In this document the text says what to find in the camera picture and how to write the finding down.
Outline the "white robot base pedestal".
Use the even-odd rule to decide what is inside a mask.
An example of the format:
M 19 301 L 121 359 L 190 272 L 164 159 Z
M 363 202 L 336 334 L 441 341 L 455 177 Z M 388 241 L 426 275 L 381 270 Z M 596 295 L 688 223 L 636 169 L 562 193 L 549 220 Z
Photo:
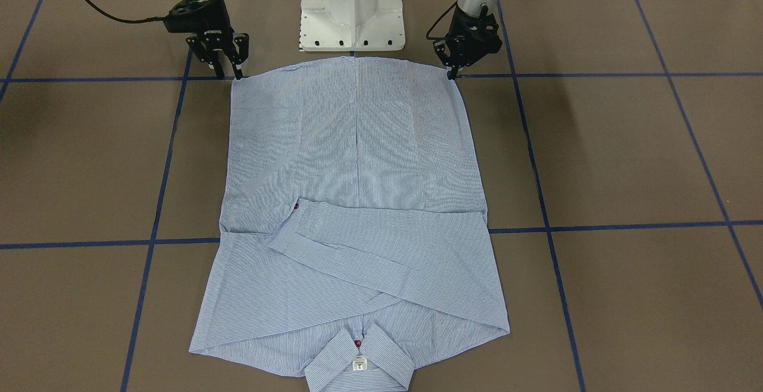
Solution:
M 397 52 L 406 45 L 402 0 L 302 0 L 302 52 Z

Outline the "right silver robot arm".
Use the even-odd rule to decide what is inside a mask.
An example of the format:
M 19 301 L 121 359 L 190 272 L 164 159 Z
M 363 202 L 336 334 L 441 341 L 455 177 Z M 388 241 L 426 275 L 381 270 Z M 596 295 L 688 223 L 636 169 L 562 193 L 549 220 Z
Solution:
M 164 17 L 151 17 L 149 21 L 162 22 L 169 33 L 186 34 L 191 52 L 218 79 L 225 77 L 223 57 L 231 63 L 234 77 L 243 77 L 250 36 L 232 28 L 225 0 L 181 0 Z

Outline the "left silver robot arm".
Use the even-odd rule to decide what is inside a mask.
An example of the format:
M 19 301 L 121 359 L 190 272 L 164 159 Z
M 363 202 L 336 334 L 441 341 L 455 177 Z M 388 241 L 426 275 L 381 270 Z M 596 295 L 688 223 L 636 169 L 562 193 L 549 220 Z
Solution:
M 501 50 L 498 1 L 456 0 L 428 29 L 427 40 L 446 67 L 449 80 Z

